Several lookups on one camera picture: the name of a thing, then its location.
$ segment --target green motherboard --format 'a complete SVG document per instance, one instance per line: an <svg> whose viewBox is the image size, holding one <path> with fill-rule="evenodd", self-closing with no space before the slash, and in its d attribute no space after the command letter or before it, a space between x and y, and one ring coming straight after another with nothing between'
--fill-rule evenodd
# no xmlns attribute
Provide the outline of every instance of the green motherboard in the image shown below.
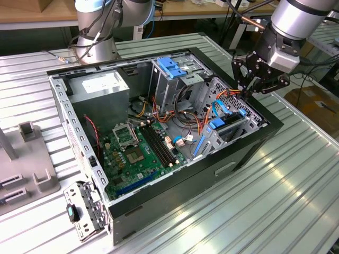
<svg viewBox="0 0 339 254"><path fill-rule="evenodd" d="M161 125L157 122L151 124L151 128L158 134L159 140L166 145L164 132ZM126 194L135 188L138 188L160 176L174 171L184 165L186 160L184 156L176 149L168 150L175 158L176 163L169 166L161 163L152 149L156 149L150 145L142 133L139 126L133 127L135 136L138 139L138 145L128 146L122 150L119 143L126 142L131 139L127 129L121 129L115 132L117 136L109 134L101 137L100 143L104 148L104 172L109 180L106 192L110 199L116 199L120 195Z"/></svg>

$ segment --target red wire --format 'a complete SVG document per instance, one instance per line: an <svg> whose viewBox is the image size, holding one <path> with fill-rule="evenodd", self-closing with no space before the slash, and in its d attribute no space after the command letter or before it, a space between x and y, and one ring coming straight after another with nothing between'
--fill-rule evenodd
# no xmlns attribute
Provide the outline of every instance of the red wire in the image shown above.
<svg viewBox="0 0 339 254"><path fill-rule="evenodd" d="M97 143L97 156L99 157L99 135L97 133L95 124L93 123L93 121L88 116L84 115L84 118L86 118L91 123L91 125L93 126L93 129L94 129L94 132L95 132L95 137L96 137L96 143Z"/></svg>

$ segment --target blue plastic clip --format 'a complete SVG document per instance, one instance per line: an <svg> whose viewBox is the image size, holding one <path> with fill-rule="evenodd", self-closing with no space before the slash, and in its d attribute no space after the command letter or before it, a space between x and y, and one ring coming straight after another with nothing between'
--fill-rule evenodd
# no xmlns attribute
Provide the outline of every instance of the blue plastic clip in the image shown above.
<svg viewBox="0 0 339 254"><path fill-rule="evenodd" d="M242 116L246 116L246 111L244 109L240 109L239 110L239 113L242 115Z"/></svg>
<svg viewBox="0 0 339 254"><path fill-rule="evenodd" d="M225 122L220 118L215 118L209 122L209 126L214 130L219 126L223 126Z"/></svg>
<svg viewBox="0 0 339 254"><path fill-rule="evenodd" d="M177 63L169 57L159 58L157 62L171 78L180 78L187 75L187 72L180 69Z"/></svg>

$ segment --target metal bracket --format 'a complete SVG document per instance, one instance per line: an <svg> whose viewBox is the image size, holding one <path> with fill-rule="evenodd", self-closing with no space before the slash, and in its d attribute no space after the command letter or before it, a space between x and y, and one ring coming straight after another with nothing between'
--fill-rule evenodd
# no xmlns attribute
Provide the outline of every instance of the metal bracket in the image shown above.
<svg viewBox="0 0 339 254"><path fill-rule="evenodd" d="M67 213L81 242L97 234L108 223L108 215L94 185L76 182L64 190Z"/></svg>

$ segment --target yellow wire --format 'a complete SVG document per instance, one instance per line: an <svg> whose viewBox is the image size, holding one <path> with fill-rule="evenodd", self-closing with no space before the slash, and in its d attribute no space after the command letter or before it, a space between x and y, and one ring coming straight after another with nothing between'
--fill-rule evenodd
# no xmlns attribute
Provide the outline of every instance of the yellow wire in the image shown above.
<svg viewBox="0 0 339 254"><path fill-rule="evenodd" d="M136 115L136 117L142 117L145 113L145 109L146 109L146 104L147 102L144 102L144 106L142 107L142 111L140 112L140 114Z"/></svg>

